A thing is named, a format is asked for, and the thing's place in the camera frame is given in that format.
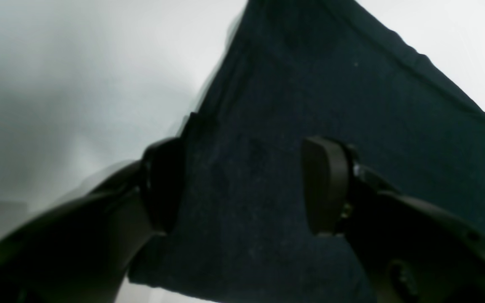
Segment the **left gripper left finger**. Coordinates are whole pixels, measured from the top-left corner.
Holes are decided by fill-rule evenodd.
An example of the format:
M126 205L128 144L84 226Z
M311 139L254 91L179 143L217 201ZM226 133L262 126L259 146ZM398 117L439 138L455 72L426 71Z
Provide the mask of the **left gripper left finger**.
M174 229L182 138L148 146L83 197L0 237L0 303L113 303L133 258Z

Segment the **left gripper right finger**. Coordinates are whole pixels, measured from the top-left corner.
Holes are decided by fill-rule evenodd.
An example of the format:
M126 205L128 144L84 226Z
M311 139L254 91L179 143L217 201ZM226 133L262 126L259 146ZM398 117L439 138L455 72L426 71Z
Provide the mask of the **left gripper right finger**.
M485 235L464 219L405 196L352 146L319 136L301 144L312 234L342 237L380 303L485 303Z

